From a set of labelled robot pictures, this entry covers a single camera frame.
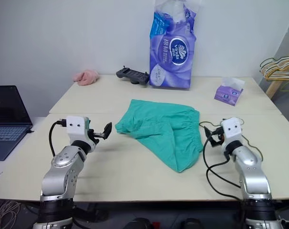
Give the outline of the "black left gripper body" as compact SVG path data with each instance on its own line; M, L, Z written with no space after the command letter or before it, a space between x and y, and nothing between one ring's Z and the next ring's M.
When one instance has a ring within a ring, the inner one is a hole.
M89 129L87 131L87 135L89 139L94 142L95 145L99 143L99 138L104 139L104 133L95 133L93 129Z

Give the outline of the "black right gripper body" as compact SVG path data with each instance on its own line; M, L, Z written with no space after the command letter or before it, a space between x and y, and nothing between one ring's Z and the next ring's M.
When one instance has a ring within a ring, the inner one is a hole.
M221 146L225 139L223 127L218 127L216 130L212 131L209 141L211 138L218 142L218 146Z

